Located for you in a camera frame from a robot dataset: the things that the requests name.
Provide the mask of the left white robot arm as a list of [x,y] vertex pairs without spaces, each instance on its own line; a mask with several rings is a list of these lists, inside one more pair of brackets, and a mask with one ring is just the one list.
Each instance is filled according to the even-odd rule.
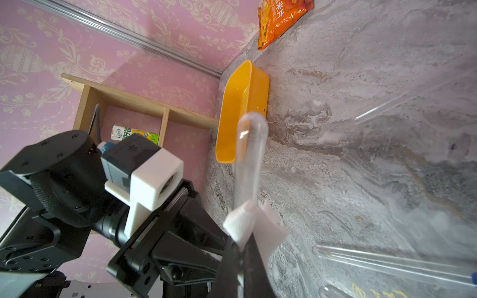
[[24,209],[1,237],[3,273],[48,274],[83,253],[91,231],[118,247],[107,270],[146,298],[154,282],[213,282],[226,235],[203,209],[175,156],[134,134],[101,151],[82,130],[24,147],[1,187]]

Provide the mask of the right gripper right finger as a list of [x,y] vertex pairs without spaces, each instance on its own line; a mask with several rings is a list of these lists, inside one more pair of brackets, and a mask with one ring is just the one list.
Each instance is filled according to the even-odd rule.
[[243,250],[243,296],[276,298],[254,235],[250,236]]

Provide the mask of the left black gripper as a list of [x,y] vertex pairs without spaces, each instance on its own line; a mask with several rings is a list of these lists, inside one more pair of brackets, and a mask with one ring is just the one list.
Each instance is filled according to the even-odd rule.
[[128,213],[129,207],[120,201],[106,212],[106,238],[119,248],[107,265],[108,273],[139,298],[151,297],[157,281],[165,283],[166,298],[206,295],[227,237],[204,210],[192,182],[182,180],[132,236],[125,234]]

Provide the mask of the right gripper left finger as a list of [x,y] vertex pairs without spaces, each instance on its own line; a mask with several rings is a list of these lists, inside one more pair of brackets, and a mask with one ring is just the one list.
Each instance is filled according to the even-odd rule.
[[240,250],[233,239],[228,238],[221,263],[207,298],[237,298],[239,286]]

